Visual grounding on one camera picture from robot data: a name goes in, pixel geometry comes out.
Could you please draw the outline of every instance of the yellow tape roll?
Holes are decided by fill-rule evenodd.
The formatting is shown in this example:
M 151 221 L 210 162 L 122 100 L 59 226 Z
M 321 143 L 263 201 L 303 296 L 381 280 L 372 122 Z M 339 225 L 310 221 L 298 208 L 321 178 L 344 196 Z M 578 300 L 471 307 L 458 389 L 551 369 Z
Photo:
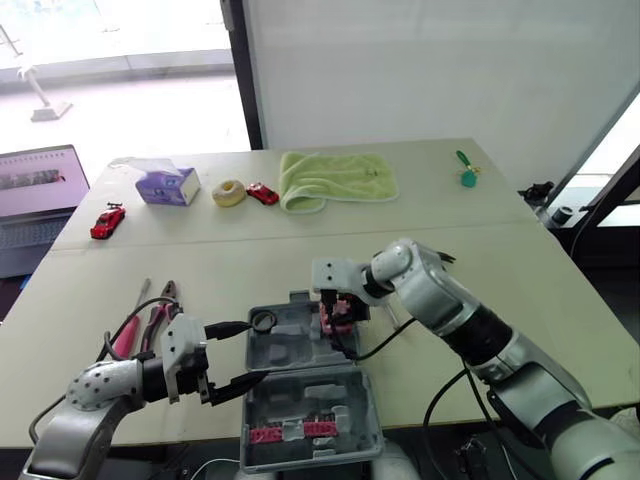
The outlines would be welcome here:
M 237 180 L 225 180 L 211 192 L 213 201 L 220 207 L 233 207 L 247 196 L 244 185 Z

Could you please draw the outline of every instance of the laptop keyboard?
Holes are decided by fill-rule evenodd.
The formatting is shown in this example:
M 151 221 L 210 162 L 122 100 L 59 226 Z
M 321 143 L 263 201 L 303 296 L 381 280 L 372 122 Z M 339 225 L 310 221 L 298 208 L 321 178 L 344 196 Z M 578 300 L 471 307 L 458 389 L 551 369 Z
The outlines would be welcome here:
M 63 218 L 38 223 L 1 226 L 0 249 L 53 243 L 64 228 L 67 220 L 67 218 Z

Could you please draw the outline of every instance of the green towel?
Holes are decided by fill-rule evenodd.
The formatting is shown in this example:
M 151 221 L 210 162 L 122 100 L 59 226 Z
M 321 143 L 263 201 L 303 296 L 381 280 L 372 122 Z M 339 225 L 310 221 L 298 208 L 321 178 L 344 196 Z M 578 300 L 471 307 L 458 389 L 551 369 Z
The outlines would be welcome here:
M 282 155 L 280 207 L 285 212 L 318 212 L 327 200 L 386 202 L 397 196 L 395 175 L 379 155 Z

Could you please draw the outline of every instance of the pliers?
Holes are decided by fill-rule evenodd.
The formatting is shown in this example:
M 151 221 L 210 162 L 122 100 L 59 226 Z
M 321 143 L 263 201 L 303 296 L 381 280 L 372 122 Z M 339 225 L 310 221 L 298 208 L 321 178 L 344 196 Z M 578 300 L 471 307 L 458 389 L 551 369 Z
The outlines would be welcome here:
M 176 299 L 178 297 L 178 290 L 173 280 L 169 280 L 162 289 L 161 297 L 168 297 Z M 142 343 L 140 345 L 141 352 L 147 352 L 151 350 L 153 346 L 153 339 L 162 324 L 162 321 L 166 318 L 168 322 L 180 312 L 180 308 L 176 304 L 169 301 L 162 301 L 157 306 L 151 309 L 151 316 L 149 317 L 149 323 L 144 329 L 142 334 Z

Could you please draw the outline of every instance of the toy car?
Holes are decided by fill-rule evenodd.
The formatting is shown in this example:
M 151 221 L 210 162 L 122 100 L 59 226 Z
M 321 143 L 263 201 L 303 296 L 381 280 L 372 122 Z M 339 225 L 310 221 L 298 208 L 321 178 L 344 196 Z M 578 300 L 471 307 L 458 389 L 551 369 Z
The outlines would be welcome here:
M 263 205 L 273 205 L 280 200 L 276 192 L 260 182 L 249 185 L 249 187 L 247 187 L 247 195 L 257 198 Z
M 91 238 L 100 240 L 109 238 L 124 218 L 125 209 L 121 203 L 107 203 L 107 207 L 109 208 L 96 220 L 95 226 L 89 230 Z

